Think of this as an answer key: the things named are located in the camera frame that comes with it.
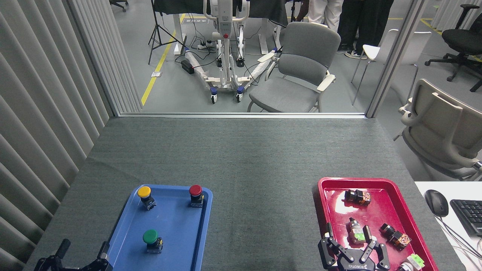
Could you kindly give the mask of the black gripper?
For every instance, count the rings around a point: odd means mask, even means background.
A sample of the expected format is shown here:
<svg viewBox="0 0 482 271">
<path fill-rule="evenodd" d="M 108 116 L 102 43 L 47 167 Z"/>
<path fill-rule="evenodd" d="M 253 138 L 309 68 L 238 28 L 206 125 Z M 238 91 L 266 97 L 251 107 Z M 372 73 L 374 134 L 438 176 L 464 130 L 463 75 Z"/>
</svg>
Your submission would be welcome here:
<svg viewBox="0 0 482 271">
<path fill-rule="evenodd" d="M 339 271 L 375 271 L 390 270 L 390 262 L 387 253 L 387 246 L 377 241 L 371 234 L 368 225 L 363 227 L 363 234 L 367 242 L 367 247 L 362 256 L 353 261 L 348 249 L 342 247 L 334 238 L 332 224 L 326 224 L 327 232 L 320 239 L 318 248 L 324 269 L 336 268 Z M 372 261 L 370 254 L 375 250 L 378 256 L 378 263 Z"/>
</svg>

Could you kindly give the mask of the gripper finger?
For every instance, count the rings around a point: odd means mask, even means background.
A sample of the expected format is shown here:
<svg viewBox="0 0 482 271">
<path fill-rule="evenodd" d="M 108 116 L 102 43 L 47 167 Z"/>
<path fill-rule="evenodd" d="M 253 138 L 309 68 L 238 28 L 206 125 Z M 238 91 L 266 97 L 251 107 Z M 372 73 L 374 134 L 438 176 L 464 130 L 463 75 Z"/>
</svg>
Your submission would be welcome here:
<svg viewBox="0 0 482 271">
<path fill-rule="evenodd" d="M 107 251 L 110 244 L 105 241 L 102 243 L 101 249 L 98 252 L 97 258 L 90 264 L 81 268 L 81 271 L 113 271 L 113 266 L 108 260 Z"/>
<path fill-rule="evenodd" d="M 35 271 L 70 271 L 69 268 L 66 268 L 62 264 L 62 259 L 65 257 L 65 254 L 70 247 L 71 242 L 69 239 L 62 240 L 59 248 L 55 252 L 55 254 L 50 255 L 49 257 L 40 258 L 34 268 Z"/>
</svg>

